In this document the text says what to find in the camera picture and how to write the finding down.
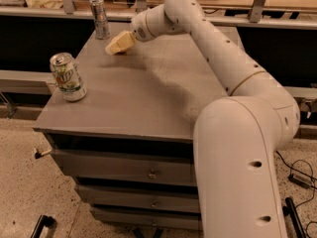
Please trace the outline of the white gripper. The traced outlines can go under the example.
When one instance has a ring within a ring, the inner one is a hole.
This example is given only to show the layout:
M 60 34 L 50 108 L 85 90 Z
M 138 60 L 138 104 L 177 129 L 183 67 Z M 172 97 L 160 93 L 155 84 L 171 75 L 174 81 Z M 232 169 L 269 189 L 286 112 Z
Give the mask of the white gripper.
M 146 15 L 144 13 L 137 14 L 132 18 L 131 31 L 122 31 L 119 35 L 114 37 L 105 48 L 105 52 L 108 55 L 125 52 L 135 44 L 134 35 L 138 41 L 146 42 L 148 40 L 149 31 L 146 25 Z

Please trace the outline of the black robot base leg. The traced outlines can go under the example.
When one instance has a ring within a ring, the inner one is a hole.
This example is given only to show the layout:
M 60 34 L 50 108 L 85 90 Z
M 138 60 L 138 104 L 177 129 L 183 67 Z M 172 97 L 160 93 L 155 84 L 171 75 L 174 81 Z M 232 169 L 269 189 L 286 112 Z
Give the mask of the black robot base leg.
M 290 216 L 297 238 L 306 238 L 304 228 L 291 197 L 285 199 L 285 206 L 282 210 L 284 216 Z

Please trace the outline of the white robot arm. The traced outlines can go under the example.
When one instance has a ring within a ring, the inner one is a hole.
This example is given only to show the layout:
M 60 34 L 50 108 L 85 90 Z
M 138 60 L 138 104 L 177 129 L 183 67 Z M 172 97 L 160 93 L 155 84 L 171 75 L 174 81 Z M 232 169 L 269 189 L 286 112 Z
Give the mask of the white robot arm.
M 105 50 L 113 55 L 181 32 L 227 92 L 201 111 L 194 126 L 204 238 L 287 238 L 273 154 L 299 127 L 292 95 L 208 22 L 197 0 L 164 0 L 139 13 Z

